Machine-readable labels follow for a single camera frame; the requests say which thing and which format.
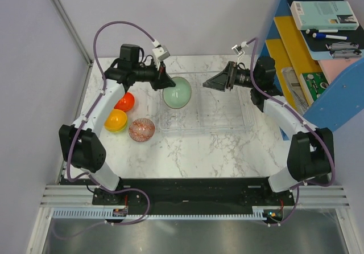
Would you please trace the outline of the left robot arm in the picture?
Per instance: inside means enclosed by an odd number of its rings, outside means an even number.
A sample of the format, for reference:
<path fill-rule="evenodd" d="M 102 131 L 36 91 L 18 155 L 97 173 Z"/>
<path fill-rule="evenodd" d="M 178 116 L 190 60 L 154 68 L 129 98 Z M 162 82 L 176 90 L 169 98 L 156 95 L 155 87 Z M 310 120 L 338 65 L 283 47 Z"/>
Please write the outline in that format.
<path fill-rule="evenodd" d="M 104 123 L 134 83 L 149 82 L 155 91 L 176 85 L 164 64 L 169 57 L 167 48 L 158 42 L 154 42 L 154 46 L 150 65 L 144 65 L 139 62 L 139 46 L 122 45 L 119 57 L 102 73 L 103 85 L 95 101 L 72 125 L 62 125 L 59 129 L 69 181 L 74 181 L 70 175 L 71 167 L 82 170 L 105 190 L 105 198 L 111 204 L 123 202 L 125 191 L 119 187 L 121 178 L 106 163 L 106 150 L 99 139 Z"/>

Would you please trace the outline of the red patterned glass bowl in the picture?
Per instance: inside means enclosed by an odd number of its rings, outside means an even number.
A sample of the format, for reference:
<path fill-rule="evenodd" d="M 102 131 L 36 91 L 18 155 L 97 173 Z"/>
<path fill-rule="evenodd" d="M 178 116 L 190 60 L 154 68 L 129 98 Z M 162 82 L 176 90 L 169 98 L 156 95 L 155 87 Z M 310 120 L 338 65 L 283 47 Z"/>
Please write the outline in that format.
<path fill-rule="evenodd" d="M 155 124 L 148 118 L 138 118 L 129 126 L 129 136 L 136 142 L 146 142 L 155 133 Z"/>

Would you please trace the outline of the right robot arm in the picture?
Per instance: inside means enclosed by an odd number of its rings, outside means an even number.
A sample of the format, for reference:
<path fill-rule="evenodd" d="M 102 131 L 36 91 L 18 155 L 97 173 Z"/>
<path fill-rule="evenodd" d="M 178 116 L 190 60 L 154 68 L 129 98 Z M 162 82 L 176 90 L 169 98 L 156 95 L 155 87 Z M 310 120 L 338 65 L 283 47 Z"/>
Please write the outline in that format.
<path fill-rule="evenodd" d="M 305 183 L 331 186 L 336 175 L 332 131 L 318 128 L 294 110 L 274 84 L 275 74 L 274 59 L 262 56 L 249 69 L 228 62 L 220 73 L 202 84 L 222 92 L 235 86 L 249 88 L 253 104 L 271 117 L 290 140 L 285 168 L 270 176 L 269 185 L 260 191 L 261 200 L 269 205 L 281 198 L 281 192 Z"/>

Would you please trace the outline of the green ceramic bowl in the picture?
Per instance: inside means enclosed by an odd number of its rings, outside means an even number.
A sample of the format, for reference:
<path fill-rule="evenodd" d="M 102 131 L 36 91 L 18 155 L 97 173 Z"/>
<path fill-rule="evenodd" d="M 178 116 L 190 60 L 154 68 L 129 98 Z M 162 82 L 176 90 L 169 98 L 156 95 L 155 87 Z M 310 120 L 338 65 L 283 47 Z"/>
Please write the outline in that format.
<path fill-rule="evenodd" d="M 176 85 L 163 90 L 163 101 L 172 109 L 181 109 L 189 103 L 192 87 L 189 81 L 183 77 L 173 77 L 172 80 Z"/>

